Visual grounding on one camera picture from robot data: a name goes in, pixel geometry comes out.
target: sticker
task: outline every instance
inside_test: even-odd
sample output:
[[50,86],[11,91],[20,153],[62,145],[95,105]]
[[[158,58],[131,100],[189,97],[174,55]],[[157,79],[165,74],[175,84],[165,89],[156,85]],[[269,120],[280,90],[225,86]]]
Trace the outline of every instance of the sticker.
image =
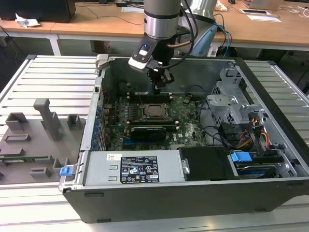
[[107,161],[115,161],[115,160],[120,160],[122,157],[122,154],[107,154]]
[[121,157],[120,159],[120,182],[122,184],[160,182],[156,156]]
[[16,160],[4,160],[5,163],[23,163],[24,160],[16,159]]

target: blue latch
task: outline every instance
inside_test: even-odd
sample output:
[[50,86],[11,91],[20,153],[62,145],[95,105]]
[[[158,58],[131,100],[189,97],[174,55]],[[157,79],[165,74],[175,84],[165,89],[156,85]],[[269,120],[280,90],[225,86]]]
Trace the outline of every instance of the blue latch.
[[245,151],[236,151],[231,154],[233,162],[252,162],[252,158],[249,152]]
[[60,176],[73,176],[73,167],[62,167],[60,169]]

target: warning label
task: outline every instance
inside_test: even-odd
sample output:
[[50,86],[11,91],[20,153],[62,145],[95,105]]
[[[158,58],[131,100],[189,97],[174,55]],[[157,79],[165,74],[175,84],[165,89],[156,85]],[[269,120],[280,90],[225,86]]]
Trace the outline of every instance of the warning label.
[[156,156],[121,157],[120,182],[139,184],[159,182]]

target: white cable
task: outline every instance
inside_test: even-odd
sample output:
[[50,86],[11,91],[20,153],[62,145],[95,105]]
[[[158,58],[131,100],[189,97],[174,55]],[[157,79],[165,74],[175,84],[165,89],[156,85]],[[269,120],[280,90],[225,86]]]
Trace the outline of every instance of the white cable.
[[303,17],[303,18],[304,18],[304,17],[305,17],[305,18],[309,18],[309,15],[306,15],[306,14],[305,14],[305,11],[308,10],[308,9],[303,8],[303,7],[300,7],[300,6],[299,6],[299,8],[304,10],[304,11],[303,11],[303,15],[304,15],[304,16],[302,16],[302,15],[300,15],[300,16]]
[[288,12],[291,12],[291,13],[293,13],[293,14],[299,14],[300,13],[300,11],[297,11],[297,10],[295,10],[292,6],[287,6],[287,7],[290,7],[294,12],[292,12],[292,11],[288,11]]

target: motherboard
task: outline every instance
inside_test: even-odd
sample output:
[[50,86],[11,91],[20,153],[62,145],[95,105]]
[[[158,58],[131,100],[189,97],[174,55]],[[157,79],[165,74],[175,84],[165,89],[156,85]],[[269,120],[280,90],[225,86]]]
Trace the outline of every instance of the motherboard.
[[107,150],[176,150],[206,146],[198,103],[185,94],[128,95],[106,106]]

